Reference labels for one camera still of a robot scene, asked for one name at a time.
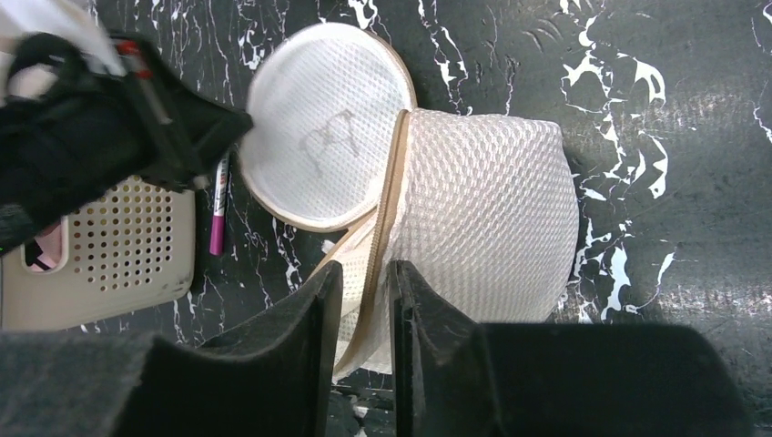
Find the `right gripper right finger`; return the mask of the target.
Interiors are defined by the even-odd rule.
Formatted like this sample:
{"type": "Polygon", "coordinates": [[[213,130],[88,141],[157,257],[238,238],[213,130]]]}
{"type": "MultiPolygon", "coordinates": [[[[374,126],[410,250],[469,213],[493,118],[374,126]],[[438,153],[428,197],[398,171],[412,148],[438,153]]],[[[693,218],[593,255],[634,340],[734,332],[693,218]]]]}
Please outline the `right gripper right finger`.
{"type": "Polygon", "coordinates": [[[479,323],[389,266],[400,436],[751,436],[720,357],[684,326],[479,323]]]}

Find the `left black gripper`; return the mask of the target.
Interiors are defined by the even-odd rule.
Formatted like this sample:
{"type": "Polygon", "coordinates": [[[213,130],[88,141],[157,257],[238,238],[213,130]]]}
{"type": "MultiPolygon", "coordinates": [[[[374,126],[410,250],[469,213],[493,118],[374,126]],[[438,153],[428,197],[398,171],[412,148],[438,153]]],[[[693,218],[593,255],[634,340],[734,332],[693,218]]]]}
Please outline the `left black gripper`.
{"type": "Polygon", "coordinates": [[[2,251],[132,176],[198,189],[252,129],[245,111],[186,86],[142,35],[113,32],[108,45],[123,76],[61,36],[13,44],[1,85],[2,251]]]}

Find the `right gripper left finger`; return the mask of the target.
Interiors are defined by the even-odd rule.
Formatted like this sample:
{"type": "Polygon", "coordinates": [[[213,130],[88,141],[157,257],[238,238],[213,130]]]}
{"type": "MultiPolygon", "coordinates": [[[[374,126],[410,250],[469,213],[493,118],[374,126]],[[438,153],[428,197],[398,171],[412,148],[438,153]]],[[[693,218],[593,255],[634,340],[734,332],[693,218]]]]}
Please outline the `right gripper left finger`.
{"type": "Polygon", "coordinates": [[[4,436],[321,436],[343,271],[197,348],[151,332],[5,333],[4,436]]]}

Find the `pink bra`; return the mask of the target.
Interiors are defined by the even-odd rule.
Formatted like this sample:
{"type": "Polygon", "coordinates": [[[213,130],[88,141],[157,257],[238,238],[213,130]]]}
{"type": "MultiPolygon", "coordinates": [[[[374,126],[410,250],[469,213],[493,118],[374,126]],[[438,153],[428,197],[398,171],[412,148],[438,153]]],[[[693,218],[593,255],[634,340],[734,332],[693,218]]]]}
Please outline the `pink bra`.
{"type": "Polygon", "coordinates": [[[62,250],[62,222],[59,222],[25,244],[25,266],[36,273],[55,270],[62,259],[62,250]]]}

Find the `cream plastic laundry basket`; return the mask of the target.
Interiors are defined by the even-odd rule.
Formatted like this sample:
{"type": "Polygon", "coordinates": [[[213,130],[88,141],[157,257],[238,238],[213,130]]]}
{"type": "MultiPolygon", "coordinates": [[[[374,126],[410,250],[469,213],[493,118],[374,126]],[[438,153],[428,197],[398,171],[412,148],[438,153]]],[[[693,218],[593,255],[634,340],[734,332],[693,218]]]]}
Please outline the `cream plastic laundry basket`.
{"type": "Polygon", "coordinates": [[[30,271],[24,246],[2,258],[1,327],[63,330],[154,307],[192,284],[196,199],[132,177],[63,217],[62,259],[30,271]]]}

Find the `white mesh laundry bag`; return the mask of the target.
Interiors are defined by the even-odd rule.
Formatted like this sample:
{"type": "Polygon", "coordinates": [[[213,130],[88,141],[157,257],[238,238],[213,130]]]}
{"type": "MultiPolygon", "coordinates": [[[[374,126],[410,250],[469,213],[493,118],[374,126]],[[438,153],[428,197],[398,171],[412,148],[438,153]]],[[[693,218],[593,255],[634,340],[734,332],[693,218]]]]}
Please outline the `white mesh laundry bag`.
{"type": "Polygon", "coordinates": [[[282,42],[247,110],[239,166],[252,196],[297,229],[342,232],[326,256],[343,268],[334,380],[391,373],[394,260],[472,320],[548,318],[579,228],[557,124],[419,108],[394,49],[341,23],[282,42]]]}

